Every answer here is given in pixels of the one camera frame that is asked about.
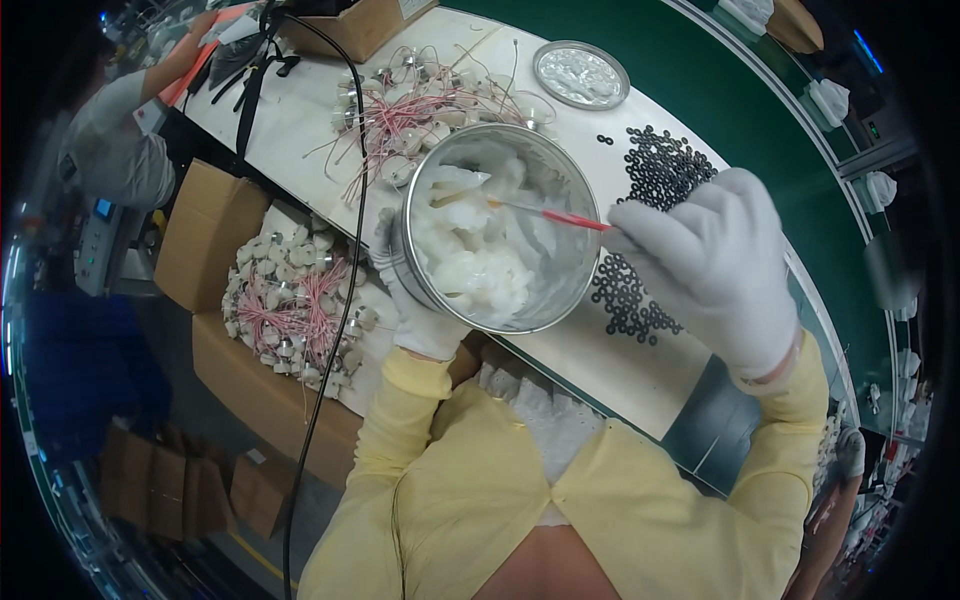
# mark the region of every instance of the hand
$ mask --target hand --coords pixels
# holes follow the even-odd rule
[[[761,379],[790,354],[799,320],[780,217],[755,175],[728,169],[669,212],[627,202],[609,220],[603,245],[634,265],[663,309],[734,378]]]
[[[867,441],[856,427],[844,429],[837,438],[837,463],[843,474],[851,479],[863,474],[867,459]]]
[[[380,279],[390,290],[399,314],[394,344],[438,361],[450,360],[470,328],[427,308],[403,287],[390,255],[393,222],[394,211],[391,208],[380,211],[380,222],[376,226],[369,254],[374,268],[380,273]]]
[[[217,11],[206,11],[198,14],[193,23],[190,24],[191,34],[200,34],[201,36],[210,31],[213,24],[217,22]]]

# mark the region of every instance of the yellow sleeve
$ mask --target yellow sleeve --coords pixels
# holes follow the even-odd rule
[[[828,405],[820,349],[804,331],[800,358],[781,391],[759,396],[761,418],[728,503],[783,544],[799,552],[803,522],[813,501],[817,446]]]
[[[397,479],[426,449],[430,423],[451,395],[450,361],[416,359],[394,348],[383,361],[383,378],[360,427],[350,484],[368,475]]]
[[[449,398],[449,362],[413,358],[394,348],[363,426],[340,506],[300,575],[298,598],[384,598],[401,578],[391,527],[396,482],[426,449],[440,401]],[[369,561],[386,572],[369,577]]]

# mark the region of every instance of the white grease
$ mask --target white grease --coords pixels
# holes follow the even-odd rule
[[[420,175],[411,232],[421,266],[453,308],[506,322],[530,299],[540,262],[554,255],[557,236],[551,223],[488,203],[547,204],[539,193],[519,189],[526,165],[515,152],[503,147],[498,156],[480,156],[477,163],[490,172],[441,165]],[[529,222],[532,235],[518,218]]]

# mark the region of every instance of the red-handled brush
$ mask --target red-handled brush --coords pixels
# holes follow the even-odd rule
[[[529,206],[527,204],[515,204],[508,202],[506,200],[499,200],[493,196],[487,197],[487,204],[493,208],[498,206],[507,205],[512,206],[513,208],[518,208],[519,210],[524,210],[526,212],[540,216],[548,221],[554,221],[556,223],[564,223],[567,225],[572,225],[577,228],[587,228],[587,229],[596,229],[597,231],[606,231],[611,228],[611,225],[606,225],[604,223],[598,223],[596,221],[591,221],[587,217],[581,217],[580,215],[575,215],[569,212],[561,212],[560,210],[553,210],[552,208],[537,208],[536,206]]]

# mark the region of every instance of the blue display screen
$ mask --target blue display screen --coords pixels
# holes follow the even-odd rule
[[[97,200],[97,203],[93,206],[93,213],[107,220],[113,213],[113,203],[101,198]]]

